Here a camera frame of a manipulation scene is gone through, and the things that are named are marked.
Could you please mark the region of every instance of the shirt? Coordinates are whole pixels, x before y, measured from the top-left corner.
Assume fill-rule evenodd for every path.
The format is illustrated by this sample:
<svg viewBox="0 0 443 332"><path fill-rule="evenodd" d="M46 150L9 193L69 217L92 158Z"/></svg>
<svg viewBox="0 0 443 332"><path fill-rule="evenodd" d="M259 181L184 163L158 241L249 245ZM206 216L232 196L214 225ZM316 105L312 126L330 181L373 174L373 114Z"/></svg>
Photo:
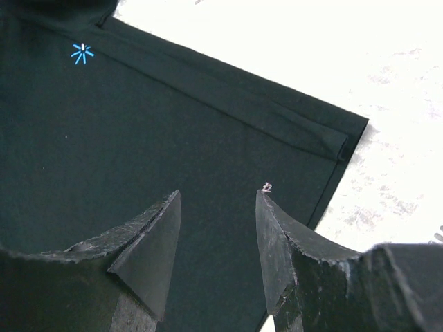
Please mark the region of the shirt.
<svg viewBox="0 0 443 332"><path fill-rule="evenodd" d="M257 189L272 184L314 229L368 119L128 26L111 16L116 1L94 3L1 10L0 241L63 250L179 190L157 331L256 331Z"/></svg>

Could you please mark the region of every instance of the blue embroidery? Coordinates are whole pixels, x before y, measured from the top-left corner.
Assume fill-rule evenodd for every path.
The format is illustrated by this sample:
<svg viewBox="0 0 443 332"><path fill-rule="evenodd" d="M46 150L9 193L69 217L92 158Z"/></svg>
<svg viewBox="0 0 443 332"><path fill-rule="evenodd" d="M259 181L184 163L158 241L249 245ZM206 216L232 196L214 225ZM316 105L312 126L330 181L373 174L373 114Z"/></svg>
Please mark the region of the blue embroidery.
<svg viewBox="0 0 443 332"><path fill-rule="evenodd" d="M76 55L78 55L77 60L75 61L75 64L78 64L78 62L80 61L80 59L83 59L83 64L86 64L86 56L89 55L90 57L94 56L94 53L88 51L91 47L84 45L82 43L81 46L78 46L77 44L73 45L76 49L78 49L77 52L74 52L71 54L71 57L75 57Z"/></svg>

